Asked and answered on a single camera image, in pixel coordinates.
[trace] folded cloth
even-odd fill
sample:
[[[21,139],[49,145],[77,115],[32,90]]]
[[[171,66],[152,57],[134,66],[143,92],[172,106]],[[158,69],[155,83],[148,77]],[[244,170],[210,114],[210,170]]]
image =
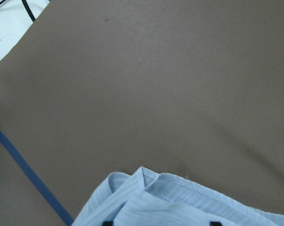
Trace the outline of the folded cloth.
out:
[[[141,200],[138,204],[141,197],[147,197],[148,201]],[[160,210],[164,211],[156,210],[155,202],[160,203]],[[110,174],[93,192],[73,226],[98,226],[112,220],[114,225],[139,225],[138,221],[153,225],[158,219],[161,223],[166,220],[164,224],[168,225],[167,219],[174,222],[171,219],[179,219],[179,216],[183,224],[190,222],[189,225],[219,221],[226,226],[284,226],[283,215],[247,207],[198,183],[169,173],[158,174],[144,167],[132,176],[118,172]]]

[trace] brown surface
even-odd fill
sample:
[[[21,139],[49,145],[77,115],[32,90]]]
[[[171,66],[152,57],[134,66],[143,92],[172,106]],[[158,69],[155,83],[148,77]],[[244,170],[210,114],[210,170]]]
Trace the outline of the brown surface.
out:
[[[284,214],[284,1],[53,0],[0,62],[0,129],[74,217],[141,165]],[[58,225],[38,196],[18,218]]]

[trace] white floor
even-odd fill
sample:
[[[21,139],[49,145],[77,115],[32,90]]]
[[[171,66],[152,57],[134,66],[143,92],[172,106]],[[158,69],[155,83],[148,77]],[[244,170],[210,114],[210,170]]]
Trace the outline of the white floor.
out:
[[[27,0],[37,18],[49,4],[48,0]],[[32,20],[21,0],[7,0],[0,6],[0,60],[18,43]]]

